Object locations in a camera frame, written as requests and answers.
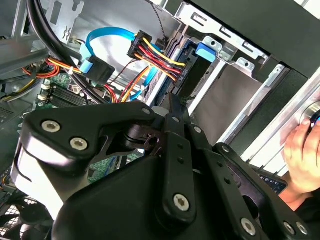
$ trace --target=orange wire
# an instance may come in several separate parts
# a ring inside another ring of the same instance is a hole
[[[58,75],[59,72],[60,72],[60,67],[57,66],[57,65],[54,65],[54,64],[50,64],[50,65],[53,65],[53,66],[54,66],[54,70],[53,70],[53,71],[48,72],[48,73],[38,73],[38,74],[36,75],[36,78],[38,78],[38,79],[46,79],[46,78],[52,78],[52,77]],[[24,67],[22,68],[22,71],[24,71],[25,74],[31,76],[31,72],[29,72],[28,70],[26,70]]]
[[[137,77],[137,79],[135,80],[135,82],[132,84],[131,88],[128,90],[128,92],[124,95],[123,99],[121,100],[122,103],[124,103],[127,98],[130,96],[130,93],[132,92],[132,90],[134,89],[135,85],[141,80],[141,78],[146,74],[147,71],[149,71],[150,68],[146,68],[144,71],[142,71],[139,75],[139,77]]]

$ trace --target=bolt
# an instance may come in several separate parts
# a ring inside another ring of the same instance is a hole
[[[44,121],[42,124],[42,129],[45,130],[48,133],[56,133],[59,132],[61,127],[59,125],[59,123],[57,123],[56,121]]]
[[[146,108],[142,108],[142,111],[145,113],[145,114],[150,114],[150,111]]]
[[[289,233],[291,233],[292,235],[296,234],[295,230],[293,229],[293,227],[289,223],[284,221],[283,224],[284,224],[285,228],[288,230]]]
[[[300,230],[300,232],[302,232],[304,235],[308,235],[307,229],[305,228],[305,226],[303,226],[303,225],[301,224],[301,222],[297,222],[297,223],[296,223],[296,226],[298,227],[298,229]]]
[[[173,202],[174,205],[181,211],[186,212],[189,210],[189,201],[188,199],[181,195],[181,194],[176,194],[173,197]]]
[[[243,229],[251,236],[254,236],[256,235],[256,228],[255,226],[252,224],[251,221],[249,221],[248,219],[246,218],[242,218],[241,219],[241,225],[243,227]]]
[[[88,143],[86,140],[80,138],[80,137],[75,137],[71,139],[70,145],[73,149],[78,150],[78,151],[83,151],[87,149]]]
[[[226,147],[226,146],[222,146],[223,151],[225,151],[226,153],[230,153],[230,150]]]
[[[178,118],[176,118],[175,116],[172,118],[174,121],[176,121],[177,123],[180,122],[180,120]]]
[[[201,129],[200,129],[200,127],[197,127],[197,126],[194,127],[194,130],[195,130],[198,134],[200,134],[200,133],[202,132]]]

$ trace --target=red wire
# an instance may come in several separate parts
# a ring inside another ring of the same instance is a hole
[[[106,89],[108,89],[108,91],[109,91],[110,94],[112,95],[111,97],[114,98],[115,103],[117,103],[117,102],[118,102],[117,96],[116,96],[115,92],[111,89],[111,87],[109,87],[107,84],[105,84],[104,87],[105,87]]]
[[[121,99],[124,97],[126,91],[128,90],[129,86],[132,84],[133,80],[131,82],[129,82],[129,84],[125,87],[125,89],[122,91],[119,99],[118,99],[118,102],[120,103]]]
[[[164,67],[165,69],[177,73],[177,74],[181,74],[181,71],[174,69],[172,67],[167,66],[164,62],[161,62],[160,60],[156,59],[155,57],[153,57],[149,52],[147,52],[142,46],[138,46],[139,49],[145,54],[147,55],[147,57],[149,57],[152,61],[156,62],[157,64],[159,64],[160,66]]]
[[[39,73],[39,74],[36,75],[37,78],[39,78],[39,79],[52,78],[52,77],[57,76],[57,75],[60,73],[60,67],[59,67],[59,66],[54,65],[54,64],[48,62],[47,60],[46,60],[46,63],[47,63],[48,65],[54,66],[53,71],[48,72],[48,73]],[[28,70],[26,70],[24,67],[22,68],[22,70],[23,70],[27,75],[31,76],[31,72],[29,72]]]

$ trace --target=silver metal frame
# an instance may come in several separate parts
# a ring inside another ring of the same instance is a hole
[[[205,13],[185,2],[181,4],[175,14],[175,18],[201,33],[214,34],[218,36],[255,60],[259,56],[264,58],[265,61],[269,58],[267,54],[246,42],[243,38],[230,31],[227,27],[221,25]]]
[[[61,9],[58,12],[58,18],[56,24],[51,22],[51,18],[53,15],[57,14],[55,11],[55,3],[61,3]],[[76,6],[76,10],[73,10],[74,1],[70,0],[50,0],[48,10],[46,11],[46,18],[52,28],[53,32],[59,38],[59,40],[68,44],[70,36],[72,35],[72,30],[75,25],[76,19],[81,14],[84,9],[85,2],[80,1],[80,3]]]
[[[228,138],[234,133],[240,124],[251,115],[251,113],[255,110],[257,105],[261,102],[261,94],[264,92],[264,96],[270,91],[270,86],[275,82],[277,77],[285,69],[285,66],[279,64],[275,67],[275,69],[270,73],[268,79],[263,83],[263,85],[259,88],[259,90],[253,95],[251,100],[247,103],[247,105],[243,108],[240,114],[236,117],[236,119],[232,122],[232,124],[228,127],[228,129],[224,132],[224,134],[217,141],[218,143],[224,143],[228,140]]]
[[[283,176],[288,171],[283,160],[286,139],[299,125],[306,109],[319,100],[320,68],[247,148],[241,156],[242,159],[250,160],[250,164],[256,167],[263,167],[266,171]]]
[[[12,34],[10,39],[0,40],[0,75],[20,69],[48,56],[46,49],[32,51],[38,38],[34,35],[23,36],[27,18],[26,1],[18,0]]]

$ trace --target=black wire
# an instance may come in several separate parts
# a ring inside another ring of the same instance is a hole
[[[162,31],[162,34],[163,34],[163,43],[164,43],[164,49],[167,48],[167,41],[166,41],[166,34],[165,34],[165,29],[164,29],[164,26],[162,25],[162,21],[161,21],[161,18],[157,12],[157,9],[155,8],[154,4],[152,2],[150,2],[151,4],[151,7],[153,9],[153,11],[155,12],[158,20],[159,20],[159,23],[160,23],[160,26],[161,26],[161,31]]]
[[[52,52],[52,54],[55,55],[58,60],[63,61],[70,66],[76,67],[71,57],[67,54],[67,51],[65,51],[65,47],[62,45],[49,26],[40,1],[26,0],[26,7],[30,23],[43,44],[49,49],[49,51]],[[92,101],[97,104],[106,103],[106,101],[90,87],[85,78],[76,74],[72,74],[70,77],[83,90],[83,92],[92,99]]]

